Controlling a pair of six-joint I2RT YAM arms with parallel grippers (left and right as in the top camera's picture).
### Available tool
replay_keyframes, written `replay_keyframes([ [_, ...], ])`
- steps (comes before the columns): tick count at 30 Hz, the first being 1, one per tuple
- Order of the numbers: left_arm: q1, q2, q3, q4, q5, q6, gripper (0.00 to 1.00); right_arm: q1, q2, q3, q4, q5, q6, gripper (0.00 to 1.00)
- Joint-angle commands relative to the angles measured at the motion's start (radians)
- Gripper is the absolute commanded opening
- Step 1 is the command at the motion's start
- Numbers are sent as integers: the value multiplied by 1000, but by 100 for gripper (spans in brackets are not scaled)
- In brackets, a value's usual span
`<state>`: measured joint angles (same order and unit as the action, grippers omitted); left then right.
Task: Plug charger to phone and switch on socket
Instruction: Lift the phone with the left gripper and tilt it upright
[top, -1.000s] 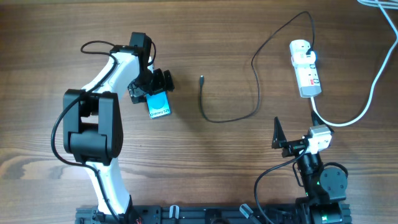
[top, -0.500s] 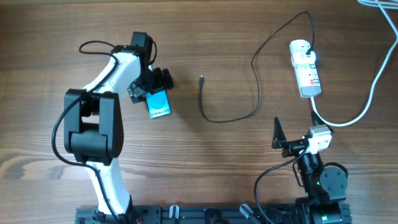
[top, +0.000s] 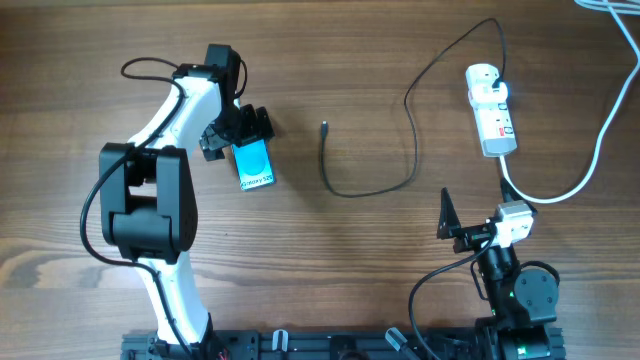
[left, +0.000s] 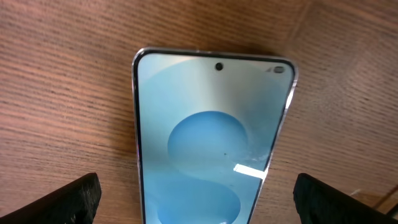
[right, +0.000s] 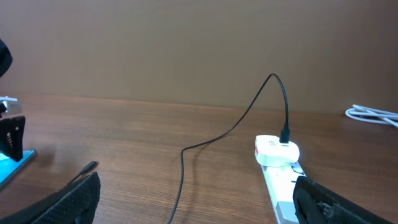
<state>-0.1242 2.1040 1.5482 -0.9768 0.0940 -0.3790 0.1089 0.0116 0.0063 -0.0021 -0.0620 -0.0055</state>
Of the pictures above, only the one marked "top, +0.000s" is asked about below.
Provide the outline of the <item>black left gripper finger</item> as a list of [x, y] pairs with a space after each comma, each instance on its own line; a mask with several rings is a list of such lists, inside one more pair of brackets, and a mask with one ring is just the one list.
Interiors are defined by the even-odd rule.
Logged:
[[225, 158], [223, 149], [226, 147], [226, 141], [215, 132], [205, 131], [199, 140], [199, 145], [206, 161]]
[[271, 119], [265, 107], [259, 107], [255, 110], [256, 119], [254, 121], [254, 130], [256, 140], [264, 140], [268, 142], [275, 136]]

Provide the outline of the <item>turquoise screen smartphone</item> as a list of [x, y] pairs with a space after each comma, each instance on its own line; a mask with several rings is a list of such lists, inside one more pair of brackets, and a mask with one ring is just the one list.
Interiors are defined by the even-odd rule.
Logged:
[[267, 142], [258, 140], [245, 146], [232, 146], [240, 188], [250, 191], [276, 182]]

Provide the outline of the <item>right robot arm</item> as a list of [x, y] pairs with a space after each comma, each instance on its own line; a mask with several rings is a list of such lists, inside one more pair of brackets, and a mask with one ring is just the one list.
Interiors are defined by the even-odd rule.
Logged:
[[515, 244], [532, 233], [536, 208], [500, 181], [503, 202], [484, 223], [464, 227], [447, 189], [441, 190], [439, 239], [452, 239], [453, 251], [469, 252], [470, 270], [492, 315], [474, 326], [478, 359], [561, 359], [562, 339], [549, 324], [557, 320], [559, 272], [542, 261], [522, 262]]

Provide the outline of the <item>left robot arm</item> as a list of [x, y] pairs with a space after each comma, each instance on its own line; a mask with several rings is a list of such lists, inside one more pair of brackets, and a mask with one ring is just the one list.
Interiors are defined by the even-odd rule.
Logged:
[[247, 67], [229, 45], [211, 44], [202, 64], [177, 65], [171, 90], [152, 120], [124, 143], [99, 154], [97, 183], [81, 216], [100, 201], [105, 242], [121, 257], [113, 263], [141, 276], [157, 318], [151, 333], [123, 337], [124, 359], [227, 359], [201, 301], [190, 260], [198, 209], [189, 157], [208, 161], [230, 148], [244, 191], [276, 181], [267, 144], [275, 133], [265, 108], [243, 105]]

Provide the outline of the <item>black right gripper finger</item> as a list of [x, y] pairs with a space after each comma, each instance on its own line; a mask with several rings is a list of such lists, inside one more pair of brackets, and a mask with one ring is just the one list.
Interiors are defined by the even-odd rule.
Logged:
[[502, 177], [500, 179], [500, 189], [504, 202], [523, 201], [531, 210], [533, 216], [538, 213], [537, 209], [529, 201], [525, 200], [521, 195], [519, 195], [515, 188], [505, 177]]
[[457, 237], [460, 229], [461, 223], [457, 216], [449, 191], [444, 187], [441, 189], [441, 206], [437, 238], [450, 239]]

